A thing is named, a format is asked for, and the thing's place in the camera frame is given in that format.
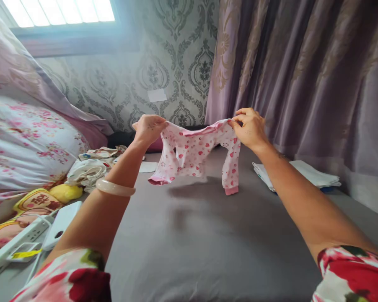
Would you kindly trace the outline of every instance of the pink cushion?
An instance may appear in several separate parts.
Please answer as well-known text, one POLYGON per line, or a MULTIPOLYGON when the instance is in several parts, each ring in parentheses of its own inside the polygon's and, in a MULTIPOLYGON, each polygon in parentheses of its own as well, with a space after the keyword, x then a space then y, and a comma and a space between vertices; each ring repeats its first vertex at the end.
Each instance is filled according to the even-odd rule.
POLYGON ((162 152, 163 150, 163 140, 161 136, 148 147, 147 152, 162 152))

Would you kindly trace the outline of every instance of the bangle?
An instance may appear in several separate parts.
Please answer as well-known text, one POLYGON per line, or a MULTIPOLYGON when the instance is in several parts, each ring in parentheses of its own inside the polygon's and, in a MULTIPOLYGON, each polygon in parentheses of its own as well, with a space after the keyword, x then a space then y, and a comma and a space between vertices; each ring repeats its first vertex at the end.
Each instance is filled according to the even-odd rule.
POLYGON ((105 178, 100 178, 96 181, 96 188, 108 194, 124 197, 130 197, 136 192, 135 188, 116 185, 108 180, 105 180, 105 178))

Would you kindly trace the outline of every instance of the floral shirt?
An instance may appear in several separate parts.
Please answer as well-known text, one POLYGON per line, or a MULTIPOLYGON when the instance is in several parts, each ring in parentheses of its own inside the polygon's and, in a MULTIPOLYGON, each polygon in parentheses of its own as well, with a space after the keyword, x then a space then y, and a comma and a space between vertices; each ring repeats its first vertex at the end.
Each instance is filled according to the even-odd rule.
MULTIPOLYGON (((318 263, 323 281, 313 302, 378 302, 377 255, 343 245, 321 251, 318 263)), ((111 301, 109 281, 99 253, 74 250, 43 267, 11 302, 111 301)))

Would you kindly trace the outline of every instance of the window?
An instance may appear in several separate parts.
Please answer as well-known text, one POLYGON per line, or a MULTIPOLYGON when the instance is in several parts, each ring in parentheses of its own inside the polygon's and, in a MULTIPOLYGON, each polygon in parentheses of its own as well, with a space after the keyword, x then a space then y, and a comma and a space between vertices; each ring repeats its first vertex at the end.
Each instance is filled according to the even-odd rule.
POLYGON ((0 16, 34 57, 132 49, 127 1, 0 0, 0 16))

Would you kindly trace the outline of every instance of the wall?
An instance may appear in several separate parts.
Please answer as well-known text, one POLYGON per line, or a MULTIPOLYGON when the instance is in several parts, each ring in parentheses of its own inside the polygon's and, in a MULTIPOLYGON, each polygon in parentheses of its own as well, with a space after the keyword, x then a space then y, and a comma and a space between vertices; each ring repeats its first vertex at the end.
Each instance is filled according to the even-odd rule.
POLYGON ((217 37, 218 0, 136 0, 140 50, 37 61, 76 107, 130 131, 158 114, 180 126, 204 124, 217 37), (167 100, 150 103, 147 90, 167 100))

